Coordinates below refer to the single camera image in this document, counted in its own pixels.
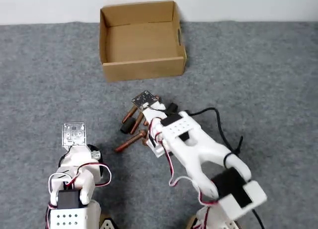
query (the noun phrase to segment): wire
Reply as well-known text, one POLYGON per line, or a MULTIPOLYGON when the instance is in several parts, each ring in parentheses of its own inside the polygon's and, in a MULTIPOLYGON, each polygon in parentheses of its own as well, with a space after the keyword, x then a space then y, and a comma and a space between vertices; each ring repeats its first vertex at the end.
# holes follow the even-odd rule
POLYGON ((65 173, 65 172, 52 173, 52 174, 50 175, 50 177, 49 177, 49 180, 48 180, 48 188, 49 188, 49 193, 50 193, 50 194, 52 193, 52 190, 51 190, 51 188, 52 188, 52 177, 55 176, 55 175, 63 175, 63 177, 64 177, 64 176, 67 176, 67 177, 70 178, 70 180, 68 180, 68 181, 63 180, 62 182, 67 182, 67 183, 69 183, 69 182, 72 181, 72 177, 71 177, 69 174, 65 173))
POLYGON ((259 223, 260 227, 262 229, 265 229, 264 224, 263 224, 261 218, 259 217, 258 213, 255 211, 255 209, 253 209, 252 212, 255 215, 256 219, 258 220, 258 223, 259 223))
POLYGON ((45 212, 45 229, 50 229, 50 213, 52 209, 56 209, 56 206, 53 206, 50 202, 45 212))
POLYGON ((154 111, 160 111, 160 112, 165 113, 165 110, 154 109, 154 108, 152 108, 151 106, 147 106, 147 108, 152 109, 152 110, 154 110, 154 111))
POLYGON ((196 113, 192 113, 192 114, 189 114, 189 116, 197 116, 197 115, 200 115, 206 111, 209 111, 209 110, 213 110, 215 111, 215 113, 217 114, 217 123, 218 123, 218 129, 219 129, 219 132, 220 132, 220 135, 221 135, 221 138, 224 142, 224 144, 229 148, 230 151, 234 151, 234 149, 232 148, 232 146, 230 145, 230 143, 228 142, 227 138, 225 137, 224 135, 224 132, 223 132, 223 129, 222 129, 222 126, 221 126, 221 118, 220 118, 220 113, 218 111, 217 108, 215 107, 208 107, 206 109, 203 109, 202 111, 198 111, 196 113))
POLYGON ((76 173, 75 177, 74 177, 68 184, 66 184, 66 186, 68 187, 68 186, 74 184, 75 181, 76 181, 76 179, 77 179, 78 176, 80 175, 80 169, 81 169, 82 167, 86 167, 86 166, 88 166, 88 165, 98 165, 98 166, 102 166, 102 167, 105 167, 105 168, 108 170, 108 172, 109 172, 109 180, 108 180, 108 182, 95 184, 96 187, 103 187, 103 186, 106 186, 106 185, 110 184, 112 174, 111 174, 111 171, 110 171, 109 167, 108 167, 106 164, 104 164, 104 163, 90 162, 90 163, 84 163, 84 164, 82 164, 80 167, 78 167, 78 170, 77 170, 77 173, 76 173))
POLYGON ((168 160, 168 163, 169 163, 171 178, 170 178, 170 180, 169 180, 169 182, 168 182, 168 185, 169 185, 170 187, 175 187, 181 179, 187 179, 187 180, 189 180, 189 181, 192 183, 193 187, 198 191, 198 201, 199 201, 199 203, 200 203, 202 206, 210 207, 210 206, 212 206, 212 205, 214 205, 214 204, 217 204, 218 201, 212 201, 212 202, 205 202, 205 201, 203 201, 203 200, 202 200, 203 194, 202 194, 202 192, 200 191, 199 186, 196 184, 195 181, 193 181, 193 180, 192 180, 191 178, 189 178, 188 176, 180 176, 180 177, 176 178, 175 180, 173 180, 173 178, 174 178, 174 168, 173 168, 173 164, 172 164, 172 161, 171 161, 171 157, 170 157, 168 151, 166 150, 166 148, 163 146, 162 141, 160 141, 159 143, 162 145, 163 150, 164 150, 164 154, 165 154, 165 156, 166 156, 166 158, 167 158, 167 160, 168 160))
POLYGON ((207 208, 207 212, 205 213, 204 223, 203 223, 203 229, 206 229, 206 228, 207 228, 207 221, 208 221, 209 210, 210 210, 210 207, 207 208))
POLYGON ((69 150, 60 158, 58 163, 58 168, 61 167, 62 161, 65 159, 65 157, 70 153, 72 146, 69 146, 69 150))

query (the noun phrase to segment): black cable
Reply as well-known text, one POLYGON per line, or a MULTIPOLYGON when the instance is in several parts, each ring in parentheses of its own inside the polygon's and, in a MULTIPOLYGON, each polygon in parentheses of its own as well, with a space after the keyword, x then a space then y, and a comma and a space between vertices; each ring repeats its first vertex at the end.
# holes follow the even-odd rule
POLYGON ((58 163, 58 168, 61 167, 62 161, 63 161, 64 158, 70 153, 71 148, 72 148, 72 146, 69 146, 69 151, 67 151, 67 152, 65 153, 65 155, 63 155, 63 156, 60 158, 59 163, 58 163))
POLYGON ((257 214, 257 212, 255 211, 255 209, 253 209, 252 212, 255 215, 256 219, 258 220, 258 223, 259 223, 260 227, 262 229, 265 229, 264 224, 263 224, 261 218, 259 217, 259 215, 257 214))
POLYGON ((229 150, 231 152, 234 152, 234 149, 232 148, 232 146, 230 145, 230 143, 228 142, 228 140, 226 139, 225 135, 224 135, 224 132, 223 132, 223 129, 222 129, 222 126, 221 126, 221 118, 220 118, 220 113, 219 111, 217 110, 217 108, 215 107, 208 107, 206 109, 203 109, 202 111, 198 111, 196 113, 192 113, 192 114, 189 114, 189 116, 197 116, 197 115, 200 115, 206 111, 209 111, 209 110, 213 110, 215 111, 215 113, 217 114, 217 123, 218 123, 218 128, 219 128, 219 132, 220 132, 220 135, 221 135, 221 138, 224 142, 224 144, 229 148, 229 150))
MULTIPOLYGON (((232 148, 232 146, 230 145, 230 143, 228 142, 228 140, 226 139, 225 135, 224 135, 224 132, 223 132, 222 127, 221 127, 220 113, 219 113, 219 111, 218 111, 215 107, 208 107, 208 108, 206 108, 206 109, 203 109, 202 111, 199 111, 199 112, 196 112, 196 113, 193 113, 193 114, 188 114, 188 115, 189 115, 189 116, 197 116, 197 115, 200 115, 200 114, 202 114, 202 113, 204 113, 204 112, 206 112, 206 111, 209 111, 209 110, 213 110, 213 111, 215 111, 215 113, 217 114, 217 123, 218 123, 218 128, 219 128, 219 132, 220 132, 221 138, 222 138, 222 140, 224 141, 225 145, 226 145, 226 146, 229 148, 229 150, 231 151, 231 152, 228 153, 228 154, 224 157, 224 159, 223 159, 223 165, 224 165, 225 168, 227 168, 227 167, 226 167, 226 160, 227 160, 227 158, 228 158, 230 155, 232 155, 232 154, 235 154, 236 156, 238 156, 238 154, 240 153, 240 148, 241 148, 242 142, 243 142, 243 136, 240 137, 238 146, 237 146, 237 148, 234 150, 234 149, 232 148)), ((265 229, 264 224, 263 224, 261 218, 259 217, 259 215, 257 214, 257 212, 255 211, 255 209, 253 209, 252 212, 253 212, 253 214, 255 215, 255 217, 256 217, 256 219, 257 219, 257 221, 258 221, 258 223, 259 223, 261 229, 265 229)))
POLYGON ((152 110, 154 110, 154 111, 160 111, 160 112, 165 113, 165 110, 154 109, 154 108, 152 108, 151 106, 147 106, 147 108, 152 109, 152 110))

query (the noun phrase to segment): white plastic part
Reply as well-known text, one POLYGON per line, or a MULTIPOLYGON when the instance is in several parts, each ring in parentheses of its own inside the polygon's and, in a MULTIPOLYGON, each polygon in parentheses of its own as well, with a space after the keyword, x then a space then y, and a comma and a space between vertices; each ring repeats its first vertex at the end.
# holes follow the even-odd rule
POLYGON ((54 209, 51 211, 51 229, 99 229, 100 206, 91 200, 88 207, 54 209))
MULTIPOLYGON (((167 115, 161 111, 154 110, 154 109, 165 110, 165 106, 163 104, 159 103, 158 101, 156 101, 153 105, 151 105, 151 108, 152 109, 147 108, 147 109, 143 110, 143 115, 149 124, 151 121, 153 121, 153 123, 152 123, 153 130, 150 132, 150 134, 154 138, 156 135, 156 132, 157 132, 155 130, 154 126, 156 126, 156 125, 158 125, 158 123, 160 123, 160 118, 161 119, 166 118, 167 115)), ((150 140, 147 140, 146 144, 154 152, 154 154, 156 155, 157 158, 159 158, 161 155, 164 154, 162 145, 155 143, 155 146, 154 146, 150 140)))
MULTIPOLYGON (((215 184, 203 173, 201 164, 210 161, 223 166, 224 157, 231 151, 214 141, 186 112, 180 112, 179 114, 182 118, 166 127, 161 125, 160 119, 153 119, 150 134, 154 137, 161 132, 158 139, 162 140, 165 148, 177 157, 185 167, 189 177, 197 183, 200 191, 208 197, 217 199, 219 197, 218 190, 215 184), (190 138, 184 142, 178 136, 185 132, 189 133, 190 138)), ((155 150, 155 154, 157 153, 158 156, 161 153, 158 146, 155 150)), ((249 168, 236 155, 230 155, 227 158, 226 165, 227 167, 234 167, 245 181, 251 179, 249 168)))
MULTIPOLYGON (((72 146, 70 153, 62 161, 61 167, 58 168, 57 172, 67 173, 73 178, 79 166, 90 162, 98 162, 98 160, 91 157, 91 151, 87 146, 72 146)), ((50 202, 54 206, 57 205, 59 190, 63 189, 63 178, 60 178, 58 175, 52 178, 50 202)), ((80 174, 75 181, 75 188, 81 189, 80 200, 84 205, 90 202, 95 189, 95 183, 98 183, 100 180, 101 176, 98 165, 88 165, 80 169, 80 174)))
MULTIPOLYGON (((163 104, 156 104, 157 106, 151 107, 154 109, 163 108, 163 104)), ((176 156, 185 167, 189 177, 198 186, 195 187, 196 190, 200 190, 208 197, 218 199, 218 190, 215 184, 203 173, 201 164, 210 161, 224 166, 224 158, 231 151, 207 135, 201 129, 201 126, 186 112, 180 112, 179 115, 182 118, 166 127, 161 124, 160 119, 157 119, 157 117, 162 119, 167 117, 163 112, 148 108, 143 111, 143 114, 148 122, 152 122, 149 134, 153 138, 157 136, 156 140, 162 142, 166 150, 171 151, 176 156), (179 136, 185 132, 189 133, 189 139, 183 141, 179 136)), ((147 144, 157 157, 164 154, 163 147, 160 144, 155 143, 155 146, 153 146, 150 140, 147 141, 147 144)), ((226 167, 235 168, 246 182, 250 181, 251 172, 249 168, 235 154, 227 157, 226 167)), ((266 194, 256 181, 248 182, 243 188, 252 203, 241 208, 232 194, 220 199, 217 204, 212 205, 209 209, 207 229, 238 229, 239 227, 234 223, 234 220, 266 201, 266 194)), ((197 225, 203 225, 207 209, 207 207, 204 207, 198 211, 197 225)))
MULTIPOLYGON (((243 188, 252 203, 241 208, 232 194, 220 199, 217 204, 209 209, 207 229, 237 229, 238 226, 233 224, 235 220, 266 201, 267 197, 256 181, 247 183, 243 188)), ((197 224, 204 223, 207 209, 207 207, 204 207, 197 212, 197 224)))
POLYGON ((100 151, 92 151, 91 152, 91 157, 94 158, 95 160, 100 160, 100 158, 101 158, 100 151))

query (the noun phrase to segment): circuit board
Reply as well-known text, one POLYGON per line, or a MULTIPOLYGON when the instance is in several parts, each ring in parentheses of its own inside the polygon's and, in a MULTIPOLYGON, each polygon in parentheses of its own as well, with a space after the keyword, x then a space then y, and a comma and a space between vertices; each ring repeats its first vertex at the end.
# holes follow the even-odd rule
POLYGON ((143 111, 147 108, 147 106, 151 106, 154 104, 158 99, 152 95, 149 91, 145 90, 140 93, 138 96, 132 99, 132 102, 139 108, 139 110, 143 111))
POLYGON ((64 122, 62 127, 62 146, 85 146, 85 122, 64 122))

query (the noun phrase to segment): metal rod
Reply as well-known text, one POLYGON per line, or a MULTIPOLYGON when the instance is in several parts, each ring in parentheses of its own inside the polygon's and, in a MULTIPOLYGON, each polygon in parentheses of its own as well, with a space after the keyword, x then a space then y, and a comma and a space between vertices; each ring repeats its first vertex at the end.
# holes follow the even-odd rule
POLYGON ((132 138, 130 138, 128 141, 126 141, 125 143, 123 143, 121 146, 117 147, 115 149, 116 152, 121 152, 123 151, 125 148, 129 147, 130 145, 132 145, 134 142, 136 142, 137 140, 139 140, 140 138, 145 138, 147 136, 147 131, 145 130, 140 130, 139 133, 135 136, 133 136, 132 138))
POLYGON ((122 120, 122 123, 125 123, 129 117, 133 116, 133 114, 137 111, 137 109, 138 109, 137 106, 133 105, 133 107, 130 109, 130 111, 127 113, 127 115, 122 120))
POLYGON ((144 117, 143 113, 140 112, 139 115, 138 115, 138 117, 137 117, 137 119, 136 119, 136 122, 135 122, 133 128, 132 128, 131 131, 130 131, 130 134, 134 134, 134 133, 135 133, 135 131, 137 130, 139 124, 140 124, 141 121, 143 120, 143 117, 144 117))

